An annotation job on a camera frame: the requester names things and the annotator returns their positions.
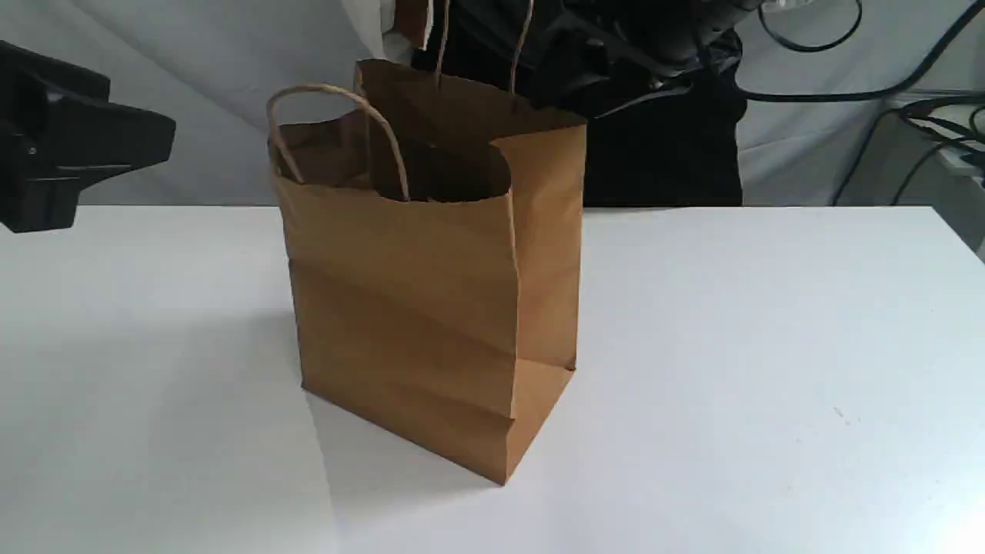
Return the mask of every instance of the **black cloth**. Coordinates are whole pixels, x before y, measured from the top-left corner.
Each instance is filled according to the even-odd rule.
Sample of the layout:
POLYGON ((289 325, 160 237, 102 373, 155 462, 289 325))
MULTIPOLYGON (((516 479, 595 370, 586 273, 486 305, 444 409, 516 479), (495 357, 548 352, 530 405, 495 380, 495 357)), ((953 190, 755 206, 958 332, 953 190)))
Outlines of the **black cloth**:
MULTIPOLYGON (((433 70, 443 14, 435 10, 427 50, 414 66, 433 70)), ((444 72, 506 88, 510 61, 487 47, 452 10, 444 72)), ((729 84, 738 66, 722 76, 691 76, 684 95, 650 100, 588 125, 585 205, 589 207, 741 206, 736 126, 747 102, 729 84)), ((530 72, 521 68, 524 94, 530 72)))

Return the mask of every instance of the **white tabletop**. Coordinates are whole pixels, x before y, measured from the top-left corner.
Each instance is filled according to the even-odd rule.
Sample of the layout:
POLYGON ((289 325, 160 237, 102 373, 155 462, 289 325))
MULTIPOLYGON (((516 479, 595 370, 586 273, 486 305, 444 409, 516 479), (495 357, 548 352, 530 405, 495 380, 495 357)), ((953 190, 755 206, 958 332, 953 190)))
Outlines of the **white tabletop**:
POLYGON ((0 229, 0 552, 335 551, 273 210, 0 229))
POLYGON ((238 527, 305 552, 283 545, 330 540, 322 461, 345 553, 985 550, 985 267, 929 209, 590 214, 578 374, 505 488, 298 402, 280 232, 90 208, 0 234, 0 550, 238 527), (231 514, 193 525, 189 498, 231 514))

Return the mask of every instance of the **white backdrop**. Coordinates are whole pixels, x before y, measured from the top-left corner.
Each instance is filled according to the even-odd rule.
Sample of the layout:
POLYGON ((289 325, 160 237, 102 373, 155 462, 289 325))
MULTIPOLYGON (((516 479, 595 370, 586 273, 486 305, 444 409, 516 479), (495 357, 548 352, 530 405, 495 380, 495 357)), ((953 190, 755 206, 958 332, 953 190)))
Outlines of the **white backdrop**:
MULTIPOLYGON (((776 93, 890 84, 915 66, 971 0, 865 2, 858 35, 811 56, 784 52, 756 21, 743 23, 740 82, 776 93)), ((852 0, 820 0, 774 21, 791 37, 824 41, 847 29, 853 9, 852 0)), ((370 49, 382 53, 382 41, 375 39, 380 12, 380 0, 4 0, 0 38, 100 71, 113 80, 115 101, 177 120, 170 162, 103 183, 87 193, 87 201, 263 204, 273 201, 265 158, 267 98, 302 82, 350 84, 356 59, 370 49)), ((345 109, 338 100, 304 98, 283 113, 284 119, 325 118, 345 109)), ((748 195, 760 203, 769 196, 778 203, 821 201, 826 192, 809 179, 791 182, 782 194, 757 187, 867 109, 872 107, 753 104, 739 133, 748 195)))

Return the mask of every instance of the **kraft paper bag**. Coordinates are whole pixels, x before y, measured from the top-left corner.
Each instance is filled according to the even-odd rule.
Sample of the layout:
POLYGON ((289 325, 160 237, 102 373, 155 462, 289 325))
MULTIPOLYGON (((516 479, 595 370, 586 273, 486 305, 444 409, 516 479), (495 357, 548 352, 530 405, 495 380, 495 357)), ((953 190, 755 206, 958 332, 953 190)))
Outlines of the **kraft paper bag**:
POLYGON ((505 484, 575 370, 585 121, 360 62, 271 125, 303 386, 505 484))

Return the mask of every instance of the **paper bag handle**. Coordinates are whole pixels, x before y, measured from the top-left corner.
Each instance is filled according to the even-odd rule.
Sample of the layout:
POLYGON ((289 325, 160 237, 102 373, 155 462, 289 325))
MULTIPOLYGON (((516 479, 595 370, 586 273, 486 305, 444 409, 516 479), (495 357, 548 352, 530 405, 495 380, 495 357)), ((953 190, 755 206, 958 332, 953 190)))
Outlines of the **paper bag handle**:
MULTIPOLYGON (((534 21, 534 2, 530 0, 527 6, 527 19, 523 22, 523 29, 520 31, 520 39, 516 43, 516 51, 513 52, 513 65, 509 69, 509 93, 516 96, 516 70, 520 67, 520 53, 523 52, 523 45, 527 42, 527 35, 530 33, 530 25, 534 21)), ((441 48, 437 51, 437 67, 434 69, 434 85, 441 88, 441 70, 444 68, 444 51, 448 47, 448 22, 451 21, 451 0, 444 0, 444 30, 441 35, 441 48)))
POLYGON ((411 187, 407 182, 407 166, 404 165, 404 156, 400 153, 400 143, 397 142, 397 135, 393 132, 390 122, 367 99, 333 85, 298 85, 296 87, 287 87, 267 101, 267 121, 270 123, 270 137, 274 140, 274 144, 277 146, 277 150, 281 153, 281 156, 284 157, 284 161, 288 163, 288 168, 291 169, 291 173, 297 178, 297 182, 304 184, 304 176, 297 166, 295 155, 291 153, 287 141, 284 140, 284 135, 281 134, 281 128, 277 125, 277 120, 274 117, 274 107, 284 97, 299 93, 342 95, 355 102, 363 112, 375 119, 383 127, 383 132, 386 133, 386 137, 390 140, 390 149, 393 151, 393 157, 397 162, 397 174, 400 176, 400 190, 404 194, 404 200, 410 202, 411 187))

